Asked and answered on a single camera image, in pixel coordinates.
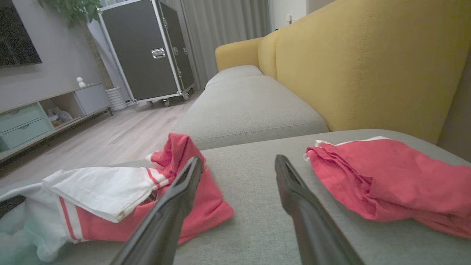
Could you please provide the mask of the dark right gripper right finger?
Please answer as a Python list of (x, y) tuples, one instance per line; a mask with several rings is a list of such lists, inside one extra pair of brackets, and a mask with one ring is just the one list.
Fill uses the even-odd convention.
[(362, 259), (286, 156), (276, 155), (275, 171), (281, 205), (293, 219), (302, 264), (362, 265)]

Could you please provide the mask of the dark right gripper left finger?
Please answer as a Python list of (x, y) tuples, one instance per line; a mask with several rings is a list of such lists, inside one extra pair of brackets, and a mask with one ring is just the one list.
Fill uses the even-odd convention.
[(185, 218), (195, 203), (202, 161), (191, 157), (111, 265), (172, 265)]

